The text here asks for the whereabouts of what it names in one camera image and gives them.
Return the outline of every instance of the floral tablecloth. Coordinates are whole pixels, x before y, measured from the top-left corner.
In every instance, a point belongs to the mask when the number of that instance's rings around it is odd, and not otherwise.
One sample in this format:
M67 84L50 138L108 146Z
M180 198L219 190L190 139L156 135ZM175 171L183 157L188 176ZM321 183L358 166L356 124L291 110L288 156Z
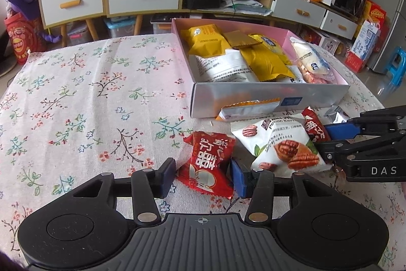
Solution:
M194 130L230 133L229 124L191 119L174 35L132 36L33 53L0 100L0 250L24 262L17 242L22 220L34 210L101 172L116 178L142 168L157 169L167 157L177 166L191 146L182 138ZM351 116L382 105L339 61L326 59L351 85L340 106ZM323 115L323 109L317 110ZM406 200L400 184L325 183L379 214L390 231L381 266L406 268ZM175 181L166 212L240 212L249 201L201 195ZM131 201L117 209L132 218ZM288 210L275 200L274 217Z

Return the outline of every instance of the blue storage box lid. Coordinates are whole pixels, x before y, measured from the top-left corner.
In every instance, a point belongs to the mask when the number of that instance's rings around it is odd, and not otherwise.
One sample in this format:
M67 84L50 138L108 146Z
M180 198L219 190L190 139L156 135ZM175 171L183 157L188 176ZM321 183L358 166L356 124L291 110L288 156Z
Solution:
M109 29L117 29L126 26L131 26L135 24L135 17L131 17L130 19L118 21L118 22L111 22L110 18L105 18L104 22Z

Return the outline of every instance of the wooden leg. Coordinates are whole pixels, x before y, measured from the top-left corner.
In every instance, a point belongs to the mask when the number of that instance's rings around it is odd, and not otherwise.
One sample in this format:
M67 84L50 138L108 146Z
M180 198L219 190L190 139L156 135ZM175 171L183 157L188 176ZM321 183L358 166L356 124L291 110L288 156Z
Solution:
M86 19L86 24L87 24L87 27L89 28L90 34L93 37L93 40L94 41L99 40L99 36L97 34L95 25L93 24L93 20L92 19Z
M62 47L68 46L68 34L66 32L66 24L60 26L60 34L62 35Z
M137 15L137 20L135 21L134 36L140 34L142 23L143 23L143 16L142 16L142 14L139 14L139 15Z

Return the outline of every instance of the white snack package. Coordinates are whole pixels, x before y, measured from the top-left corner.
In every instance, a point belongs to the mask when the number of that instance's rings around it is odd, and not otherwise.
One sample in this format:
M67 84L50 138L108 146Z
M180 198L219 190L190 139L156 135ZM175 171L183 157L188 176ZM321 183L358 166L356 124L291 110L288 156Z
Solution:
M282 78L277 78L275 82L278 83L306 83L306 81L303 79L303 75L300 72L299 68L297 66L287 66L289 70L293 73L293 75L296 76L296 78L291 78L291 77L282 77Z
M290 177L296 171L314 173L330 169L301 122L300 117L262 119L254 124L251 121L245 127L234 122L231 131L257 157L251 169L270 170L277 177Z
M291 37L290 42L296 51L298 60L308 72L333 84L336 83L336 79L330 65L316 51L316 45L310 45L309 43L296 37Z
M189 56L190 68L198 82L259 82L239 50L226 49L225 55L203 58Z

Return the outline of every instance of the wooden handle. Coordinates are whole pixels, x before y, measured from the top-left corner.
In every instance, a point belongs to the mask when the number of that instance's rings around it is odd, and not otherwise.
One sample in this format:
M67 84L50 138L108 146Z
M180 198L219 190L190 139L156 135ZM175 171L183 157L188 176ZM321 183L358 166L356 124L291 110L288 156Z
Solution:
M80 5L81 1L82 0L75 0L75 1L70 1L70 2L67 2L67 3L62 3L62 4L60 4L59 7L60 8L72 8L74 6Z
M171 24L158 24L158 28L163 29L163 30L171 30L172 25Z
M306 11L303 11L303 10L299 10L298 8L296 9L296 12L297 12L299 15L302 15L302 16L304 16L304 17L309 17L309 16L310 16L310 13L309 13L309 12L306 12Z

